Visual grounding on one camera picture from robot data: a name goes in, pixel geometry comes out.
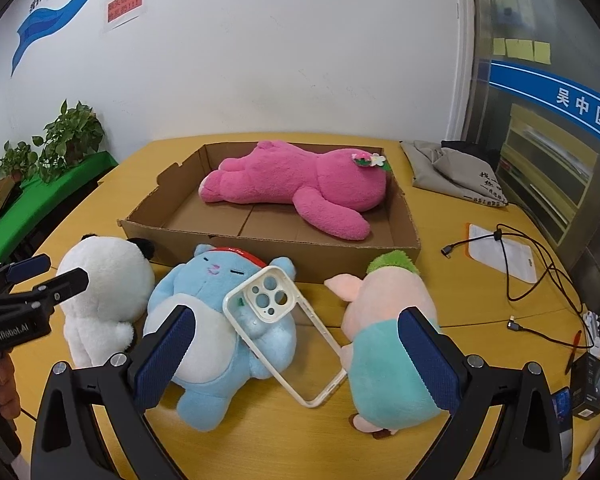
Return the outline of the person left hand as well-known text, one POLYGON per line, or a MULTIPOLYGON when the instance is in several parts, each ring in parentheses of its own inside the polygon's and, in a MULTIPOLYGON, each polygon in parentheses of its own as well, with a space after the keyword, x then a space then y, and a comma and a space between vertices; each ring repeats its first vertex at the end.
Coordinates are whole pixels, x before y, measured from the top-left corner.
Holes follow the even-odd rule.
POLYGON ((21 413, 15 367, 9 353, 0 357, 0 413, 9 422, 17 419, 21 413))

